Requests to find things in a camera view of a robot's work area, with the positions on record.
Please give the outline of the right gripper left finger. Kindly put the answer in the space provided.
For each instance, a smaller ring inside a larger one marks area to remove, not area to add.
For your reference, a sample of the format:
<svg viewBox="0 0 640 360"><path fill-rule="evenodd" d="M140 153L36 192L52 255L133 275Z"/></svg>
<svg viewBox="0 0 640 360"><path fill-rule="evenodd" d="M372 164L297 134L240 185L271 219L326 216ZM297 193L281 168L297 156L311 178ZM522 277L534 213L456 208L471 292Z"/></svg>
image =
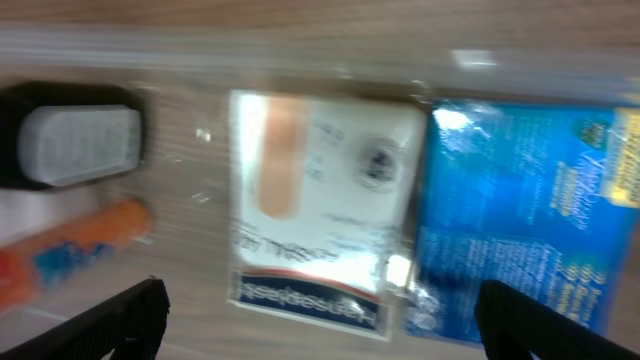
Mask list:
<svg viewBox="0 0 640 360"><path fill-rule="evenodd" d="M170 310L162 280L146 279L1 354L1 360L155 360Z"/></svg>

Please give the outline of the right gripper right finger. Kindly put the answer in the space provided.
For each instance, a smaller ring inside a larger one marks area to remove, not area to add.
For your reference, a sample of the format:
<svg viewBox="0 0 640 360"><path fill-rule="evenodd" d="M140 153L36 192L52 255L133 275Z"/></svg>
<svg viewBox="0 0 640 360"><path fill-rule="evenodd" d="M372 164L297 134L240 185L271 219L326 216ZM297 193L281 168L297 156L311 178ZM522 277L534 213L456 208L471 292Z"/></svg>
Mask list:
<svg viewBox="0 0 640 360"><path fill-rule="evenodd" d="M639 360L497 280L482 283L475 317L489 360Z"/></svg>

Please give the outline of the orange tube white cap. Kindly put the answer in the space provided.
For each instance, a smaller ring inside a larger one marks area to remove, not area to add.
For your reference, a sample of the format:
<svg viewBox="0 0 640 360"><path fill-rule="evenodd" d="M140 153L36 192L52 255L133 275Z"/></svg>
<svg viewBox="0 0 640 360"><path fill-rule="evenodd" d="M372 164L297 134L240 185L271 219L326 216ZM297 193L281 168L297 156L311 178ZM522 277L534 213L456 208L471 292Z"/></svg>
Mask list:
<svg viewBox="0 0 640 360"><path fill-rule="evenodd" d="M11 311L96 261L150 233L153 217L135 199L23 238L1 248L1 311Z"/></svg>

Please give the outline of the blue medicine box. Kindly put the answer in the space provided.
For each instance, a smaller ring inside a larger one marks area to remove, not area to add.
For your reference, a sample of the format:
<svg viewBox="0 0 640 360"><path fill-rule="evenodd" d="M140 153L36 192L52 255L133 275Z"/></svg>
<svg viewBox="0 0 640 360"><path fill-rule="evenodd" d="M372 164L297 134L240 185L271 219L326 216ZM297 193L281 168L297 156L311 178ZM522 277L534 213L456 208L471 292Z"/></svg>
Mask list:
<svg viewBox="0 0 640 360"><path fill-rule="evenodd" d="M501 281L604 333L639 219L639 112L465 99L433 104L406 329L476 343Z"/></svg>

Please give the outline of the black tube white cap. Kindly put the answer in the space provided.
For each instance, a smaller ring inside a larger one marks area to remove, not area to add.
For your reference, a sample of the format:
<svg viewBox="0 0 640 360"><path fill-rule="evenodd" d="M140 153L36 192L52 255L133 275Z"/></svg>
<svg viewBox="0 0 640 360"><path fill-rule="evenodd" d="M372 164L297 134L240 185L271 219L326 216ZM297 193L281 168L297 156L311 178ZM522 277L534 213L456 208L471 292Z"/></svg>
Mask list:
<svg viewBox="0 0 640 360"><path fill-rule="evenodd" d="M1 89L1 186L73 187L137 169L144 97L111 84L25 81Z"/></svg>

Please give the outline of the clear plastic container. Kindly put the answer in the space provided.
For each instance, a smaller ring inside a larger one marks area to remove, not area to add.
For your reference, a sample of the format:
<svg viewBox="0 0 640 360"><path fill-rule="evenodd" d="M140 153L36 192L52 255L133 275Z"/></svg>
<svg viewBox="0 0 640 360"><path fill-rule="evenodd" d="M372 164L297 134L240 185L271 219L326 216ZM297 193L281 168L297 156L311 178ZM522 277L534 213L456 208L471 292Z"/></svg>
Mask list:
<svg viewBox="0 0 640 360"><path fill-rule="evenodd" d="M244 310L227 300L227 100L234 88L389 96L539 95L626 102L639 89L635 48L446 49L423 38L269 39L177 28L5 23L1 79L104 80L151 100L149 162L131 175L61 194L5 192L8 237L117 196L156 215L143 243L83 270L1 319L9 349L148 277L171 309L163 359L480 359L476 346L407 335L389 341Z"/></svg>

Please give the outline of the white Hansaplast plaster box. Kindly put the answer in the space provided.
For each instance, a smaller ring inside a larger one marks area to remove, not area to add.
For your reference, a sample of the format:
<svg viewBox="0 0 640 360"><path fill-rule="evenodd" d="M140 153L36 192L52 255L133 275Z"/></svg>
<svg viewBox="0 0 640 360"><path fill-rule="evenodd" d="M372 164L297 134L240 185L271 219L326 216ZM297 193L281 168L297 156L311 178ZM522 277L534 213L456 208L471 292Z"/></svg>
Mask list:
<svg viewBox="0 0 640 360"><path fill-rule="evenodd" d="M235 90L229 128L232 302L386 338L388 263L402 238L424 113Z"/></svg>

